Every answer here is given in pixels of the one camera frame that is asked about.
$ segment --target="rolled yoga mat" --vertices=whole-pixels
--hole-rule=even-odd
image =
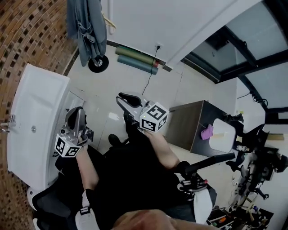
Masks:
[[[134,58],[134,59],[137,59],[141,62],[145,62],[147,64],[149,64],[150,66],[151,65],[154,65],[156,60],[153,61],[153,58],[151,57],[148,57],[144,54],[141,54],[141,53],[138,53],[134,50],[130,50],[130,49],[126,49],[126,48],[121,48],[121,47],[117,47],[116,51],[115,51],[115,54],[118,54],[118,55],[125,55],[127,57],[131,57],[131,58]]]
[[[126,65],[129,65],[129,66],[135,67],[137,69],[146,71],[148,73],[151,73],[151,68],[152,68],[152,74],[154,75],[157,74],[158,72],[158,68],[152,67],[151,65],[147,63],[141,62],[139,60],[136,60],[131,57],[124,56],[124,55],[119,55],[117,61]]]

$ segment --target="black window frame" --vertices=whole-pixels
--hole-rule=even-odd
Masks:
[[[263,3],[267,6],[279,27],[283,30],[283,35],[286,39],[286,43],[288,44],[288,0],[263,0]],[[234,47],[246,58],[246,61],[241,64],[231,66],[225,70],[218,71],[210,63],[199,57],[197,54],[191,52],[182,59],[182,62],[196,69],[215,84],[238,77],[247,86],[250,92],[252,92],[253,95],[261,101],[262,97],[253,84],[248,80],[246,74],[288,62],[288,49],[256,60],[248,49],[246,42],[239,39],[227,26],[223,26],[217,31],[217,33],[220,33],[232,45],[234,45]],[[267,115],[267,117],[269,116],[269,119],[266,119],[267,122],[270,122],[270,124],[271,118],[276,117],[272,114],[276,114],[278,112],[288,112],[288,107],[268,109],[265,103],[261,102],[261,105],[266,113],[270,114]]]

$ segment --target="white sink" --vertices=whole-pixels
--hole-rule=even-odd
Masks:
[[[226,122],[215,119],[213,123],[213,136],[209,139],[209,145],[212,149],[229,153],[233,147],[236,130]]]
[[[58,171],[50,162],[51,143],[68,77],[27,64],[13,101],[16,126],[7,140],[8,170],[37,191],[47,188]]]

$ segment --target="pink object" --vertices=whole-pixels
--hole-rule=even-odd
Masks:
[[[207,140],[210,137],[212,137],[213,136],[213,129],[214,129],[213,126],[209,124],[207,129],[205,129],[201,132],[202,140]]]

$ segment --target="electrical cable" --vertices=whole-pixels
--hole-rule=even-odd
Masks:
[[[264,101],[265,101],[265,102],[266,102],[266,103],[265,103],[265,106],[266,106],[266,108],[268,107],[268,101],[267,101],[267,99],[263,98],[263,99],[260,99],[260,100],[255,100],[254,97],[252,97],[252,98],[253,98],[253,101],[254,101],[254,102],[257,102],[257,103],[260,103],[260,102],[264,102]]]
[[[159,49],[160,49],[160,46],[157,46],[157,50],[156,50],[156,53],[155,53],[155,56],[154,56],[154,58],[153,58],[152,65],[151,65],[151,74],[150,74],[150,76],[149,76],[148,83],[147,83],[147,85],[145,86],[145,88],[144,88],[144,90],[143,90],[143,93],[145,92],[145,89],[146,89],[146,87],[148,86],[149,81],[150,81],[150,78],[151,78],[151,76],[152,76],[152,69],[153,69],[153,65],[154,65],[154,60],[155,60],[155,58],[156,58],[157,51],[158,51]]]
[[[243,97],[245,97],[245,96],[248,96],[249,94],[250,94],[250,92],[249,92],[248,94],[244,95],[244,96],[238,97],[237,99],[243,98]]]

